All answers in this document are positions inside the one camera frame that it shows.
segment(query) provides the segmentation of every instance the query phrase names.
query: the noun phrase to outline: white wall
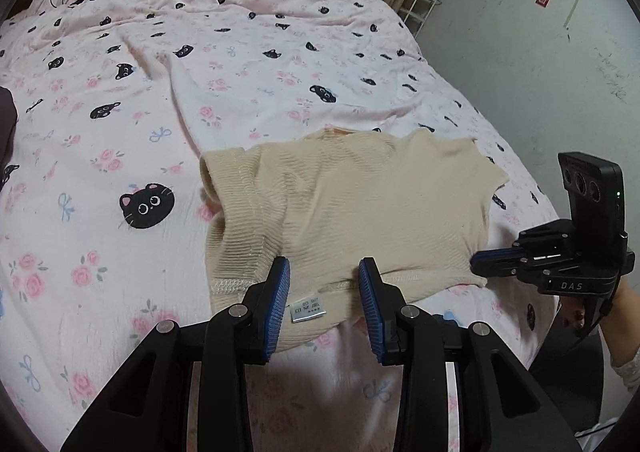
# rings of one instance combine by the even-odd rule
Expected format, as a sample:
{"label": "white wall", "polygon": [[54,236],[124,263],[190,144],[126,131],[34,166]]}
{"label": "white wall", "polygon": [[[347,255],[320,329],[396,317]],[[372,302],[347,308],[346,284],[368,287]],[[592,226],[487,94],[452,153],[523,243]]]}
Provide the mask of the white wall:
{"label": "white wall", "polygon": [[[569,215],[557,154],[620,164],[629,244],[640,251],[640,23],[625,0],[442,0],[418,37],[430,64],[493,123]],[[640,265],[632,275],[640,290]],[[606,368],[602,419],[628,402]]]}

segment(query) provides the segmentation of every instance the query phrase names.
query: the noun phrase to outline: cat ear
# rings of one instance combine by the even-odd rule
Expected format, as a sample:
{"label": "cat ear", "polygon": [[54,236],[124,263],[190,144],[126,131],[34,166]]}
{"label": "cat ear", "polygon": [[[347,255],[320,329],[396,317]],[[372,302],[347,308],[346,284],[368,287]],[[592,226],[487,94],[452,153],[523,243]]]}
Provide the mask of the cat ear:
{"label": "cat ear", "polygon": [[133,196],[131,194],[123,194],[120,197],[120,208],[124,210],[124,207],[126,207],[131,202],[132,197]]}

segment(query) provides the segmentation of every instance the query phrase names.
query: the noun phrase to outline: black camera device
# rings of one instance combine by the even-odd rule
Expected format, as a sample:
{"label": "black camera device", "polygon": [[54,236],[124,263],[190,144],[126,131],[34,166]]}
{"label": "black camera device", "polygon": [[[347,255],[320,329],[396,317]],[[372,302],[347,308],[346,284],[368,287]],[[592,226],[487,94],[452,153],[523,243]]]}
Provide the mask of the black camera device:
{"label": "black camera device", "polygon": [[471,270],[514,276],[545,295],[584,298],[581,336],[610,311],[620,276],[633,270],[636,257],[627,248],[620,166],[584,153],[559,153],[558,161],[571,219],[524,230],[509,249],[474,254]]}

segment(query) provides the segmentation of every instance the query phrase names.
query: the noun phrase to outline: camera lens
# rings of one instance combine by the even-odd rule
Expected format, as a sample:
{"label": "camera lens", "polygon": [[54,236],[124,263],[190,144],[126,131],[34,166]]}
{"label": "camera lens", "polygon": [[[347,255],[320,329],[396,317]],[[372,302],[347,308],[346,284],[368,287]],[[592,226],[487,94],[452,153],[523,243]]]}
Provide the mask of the camera lens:
{"label": "camera lens", "polygon": [[587,192],[587,186],[584,182],[584,178],[579,172],[575,173],[575,186],[578,188],[580,194]]}
{"label": "camera lens", "polygon": [[598,184],[595,181],[589,184],[589,194],[591,194],[591,199],[596,203],[600,201],[600,188],[598,188]]}

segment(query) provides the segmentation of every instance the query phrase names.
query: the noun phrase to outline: beige shirt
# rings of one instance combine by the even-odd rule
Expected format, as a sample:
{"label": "beige shirt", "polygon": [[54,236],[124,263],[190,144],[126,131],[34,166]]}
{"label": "beige shirt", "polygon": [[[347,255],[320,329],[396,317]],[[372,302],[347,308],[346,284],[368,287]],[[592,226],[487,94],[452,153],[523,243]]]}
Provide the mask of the beige shirt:
{"label": "beige shirt", "polygon": [[507,176],[471,139],[428,129],[404,138],[325,129],[306,139],[205,153],[210,200],[222,207],[206,244],[211,305],[241,302],[277,255],[290,261],[288,304],[319,295],[323,317],[284,321],[278,350],[361,311],[356,270],[375,258],[407,302],[458,284],[484,286],[469,270],[486,245],[492,195]]}

